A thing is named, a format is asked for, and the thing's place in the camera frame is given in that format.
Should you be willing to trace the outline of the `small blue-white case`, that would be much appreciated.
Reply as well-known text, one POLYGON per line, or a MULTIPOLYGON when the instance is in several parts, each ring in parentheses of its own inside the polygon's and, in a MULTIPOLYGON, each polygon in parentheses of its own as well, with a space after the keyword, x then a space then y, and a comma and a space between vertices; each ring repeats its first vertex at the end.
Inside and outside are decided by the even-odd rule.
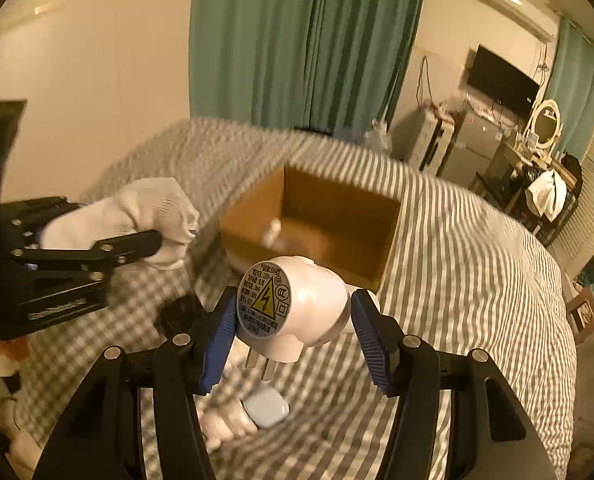
POLYGON ((291 409, 274 388, 261 386, 242 400, 248 417, 260 429, 269 429, 288 418, 291 409))

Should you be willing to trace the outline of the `small grey fridge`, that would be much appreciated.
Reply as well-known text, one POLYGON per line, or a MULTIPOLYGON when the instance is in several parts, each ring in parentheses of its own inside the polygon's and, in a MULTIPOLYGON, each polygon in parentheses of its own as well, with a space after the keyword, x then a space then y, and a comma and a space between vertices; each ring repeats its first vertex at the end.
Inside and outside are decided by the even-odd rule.
POLYGON ((506 128, 470 110, 463 112, 442 159, 439 177, 468 188, 476 174, 488 168, 506 133, 506 128))

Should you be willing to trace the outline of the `white sock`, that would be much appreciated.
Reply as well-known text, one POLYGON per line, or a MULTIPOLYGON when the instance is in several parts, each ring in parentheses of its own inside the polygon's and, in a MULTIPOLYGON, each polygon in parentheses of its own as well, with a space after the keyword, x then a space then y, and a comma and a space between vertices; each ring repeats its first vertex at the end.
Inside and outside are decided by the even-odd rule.
POLYGON ((114 195, 48 222, 39 244, 43 249, 90 249, 99 240, 155 230, 163 242, 145 262, 169 271, 183 266, 199 218, 199 211, 177 180, 140 179, 114 195))

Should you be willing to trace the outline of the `black wall television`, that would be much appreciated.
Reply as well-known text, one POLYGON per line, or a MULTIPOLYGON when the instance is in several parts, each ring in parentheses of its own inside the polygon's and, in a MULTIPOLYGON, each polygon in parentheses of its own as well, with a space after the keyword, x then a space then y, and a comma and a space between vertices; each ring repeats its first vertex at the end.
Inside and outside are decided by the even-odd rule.
POLYGON ((536 81, 481 44, 475 53, 466 84, 520 119, 528 118, 539 91, 536 81))

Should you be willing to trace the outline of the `white cloth on chair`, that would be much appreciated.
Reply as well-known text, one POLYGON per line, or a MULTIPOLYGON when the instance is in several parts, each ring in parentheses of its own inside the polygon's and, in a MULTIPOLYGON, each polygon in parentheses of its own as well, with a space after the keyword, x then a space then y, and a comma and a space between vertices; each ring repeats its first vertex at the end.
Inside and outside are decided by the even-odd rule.
POLYGON ((555 170, 544 171, 525 191, 528 210, 536 217, 553 221, 562 212, 567 188, 555 170))

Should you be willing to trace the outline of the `oval vanity mirror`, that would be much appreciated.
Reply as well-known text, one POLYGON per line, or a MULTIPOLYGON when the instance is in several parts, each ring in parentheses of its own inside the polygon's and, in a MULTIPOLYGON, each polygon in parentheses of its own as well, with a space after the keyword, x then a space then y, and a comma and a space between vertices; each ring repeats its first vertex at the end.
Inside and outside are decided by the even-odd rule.
POLYGON ((529 148, 548 150, 559 139, 562 118, 558 103, 552 99, 542 101, 532 112, 525 130, 529 148))

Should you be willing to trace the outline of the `black hair scrunchie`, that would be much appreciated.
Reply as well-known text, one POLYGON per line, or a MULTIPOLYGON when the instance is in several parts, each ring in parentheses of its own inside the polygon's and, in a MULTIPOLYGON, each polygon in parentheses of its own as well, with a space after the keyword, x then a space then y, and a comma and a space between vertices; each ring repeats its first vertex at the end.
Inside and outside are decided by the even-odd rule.
POLYGON ((187 333, 194 322, 205 314, 201 300, 193 293, 167 301, 159 309, 155 326, 167 339, 187 333))

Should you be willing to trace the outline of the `brown cardboard box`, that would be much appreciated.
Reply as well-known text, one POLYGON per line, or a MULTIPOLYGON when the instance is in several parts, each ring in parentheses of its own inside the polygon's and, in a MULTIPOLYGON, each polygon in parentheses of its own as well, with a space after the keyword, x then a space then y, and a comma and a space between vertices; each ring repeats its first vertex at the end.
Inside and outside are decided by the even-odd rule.
POLYGON ((378 289, 393 247, 401 203, 359 186, 284 166, 227 206, 220 233, 227 259, 253 263, 305 256, 332 270, 347 270, 378 289), (273 218, 282 222, 272 249, 260 244, 273 218))

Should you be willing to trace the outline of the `black chair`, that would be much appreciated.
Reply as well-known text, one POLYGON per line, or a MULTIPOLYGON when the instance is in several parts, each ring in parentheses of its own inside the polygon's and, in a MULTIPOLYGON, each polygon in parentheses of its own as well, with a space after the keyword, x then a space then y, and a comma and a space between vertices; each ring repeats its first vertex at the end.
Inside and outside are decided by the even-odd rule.
POLYGON ((578 207, 582 166, 571 154, 548 170, 500 160, 497 168, 476 172, 472 189, 549 247, 578 207))

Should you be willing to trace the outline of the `grey checked bed cover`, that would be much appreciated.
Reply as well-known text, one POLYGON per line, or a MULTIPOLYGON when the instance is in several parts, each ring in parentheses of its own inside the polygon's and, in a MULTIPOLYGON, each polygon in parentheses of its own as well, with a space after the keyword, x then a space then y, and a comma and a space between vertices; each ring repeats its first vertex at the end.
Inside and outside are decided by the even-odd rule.
MULTIPOLYGON (((160 344, 161 305, 196 292, 213 306, 232 274, 218 220, 272 170, 291 165, 396 198, 399 226, 378 299, 408 333, 434 348, 486 350, 522 402, 556 477, 566 475, 574 434, 576 349, 561 271, 538 240, 477 195, 343 141, 221 119, 190 119, 152 136, 83 194, 92 203, 134 180, 171 177, 201 215, 181 268, 124 266, 107 307, 31 335, 15 418, 44 444, 105 348, 160 344)), ((357 339, 344 335, 283 365, 273 386, 291 414, 227 442, 211 456, 221 479, 371 479, 396 403, 380 393, 357 339)))

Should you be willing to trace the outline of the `wooden picture frame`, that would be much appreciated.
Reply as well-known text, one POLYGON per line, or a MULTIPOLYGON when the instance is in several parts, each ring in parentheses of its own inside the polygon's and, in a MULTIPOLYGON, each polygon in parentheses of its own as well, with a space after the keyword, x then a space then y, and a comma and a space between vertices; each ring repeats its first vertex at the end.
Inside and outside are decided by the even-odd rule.
POLYGON ((594 292, 591 287, 583 288, 566 304, 566 316, 579 347, 594 332, 594 292))

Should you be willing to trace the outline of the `white hair dryer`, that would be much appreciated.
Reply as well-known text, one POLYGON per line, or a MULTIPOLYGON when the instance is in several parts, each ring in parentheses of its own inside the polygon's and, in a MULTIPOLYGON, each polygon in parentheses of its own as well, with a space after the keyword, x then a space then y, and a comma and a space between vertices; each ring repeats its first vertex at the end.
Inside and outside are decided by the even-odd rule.
POLYGON ((279 364, 298 361, 303 350, 353 332, 351 295, 378 284, 347 270, 332 270, 304 256, 278 256, 253 263, 230 259, 242 274, 237 286, 237 337, 247 344, 248 367, 267 382, 279 364))

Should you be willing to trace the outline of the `white bottle in box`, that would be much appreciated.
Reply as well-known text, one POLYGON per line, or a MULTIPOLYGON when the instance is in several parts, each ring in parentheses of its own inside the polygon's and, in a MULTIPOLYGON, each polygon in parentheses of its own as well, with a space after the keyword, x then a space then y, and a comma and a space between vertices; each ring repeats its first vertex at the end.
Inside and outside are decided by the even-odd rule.
POLYGON ((282 222, 279 218, 273 218, 269 226, 263 231, 260 237, 260 244, 263 247, 272 249, 282 231, 282 222))

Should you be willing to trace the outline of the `white air conditioner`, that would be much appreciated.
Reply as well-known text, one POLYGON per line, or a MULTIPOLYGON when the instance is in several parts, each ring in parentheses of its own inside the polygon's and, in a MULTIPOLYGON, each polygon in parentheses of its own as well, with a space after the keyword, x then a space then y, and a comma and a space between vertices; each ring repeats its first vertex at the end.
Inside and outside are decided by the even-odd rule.
POLYGON ((559 25, 527 0, 480 0, 548 44, 558 36, 559 25))

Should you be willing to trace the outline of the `grey suitcase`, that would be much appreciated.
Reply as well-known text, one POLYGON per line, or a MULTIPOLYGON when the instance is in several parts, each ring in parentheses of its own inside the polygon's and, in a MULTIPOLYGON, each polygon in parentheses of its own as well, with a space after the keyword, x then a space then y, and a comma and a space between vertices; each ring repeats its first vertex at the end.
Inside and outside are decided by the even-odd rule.
POLYGON ((454 136, 456 122, 447 113, 431 106, 417 112, 402 158, 411 167, 437 176, 454 136))

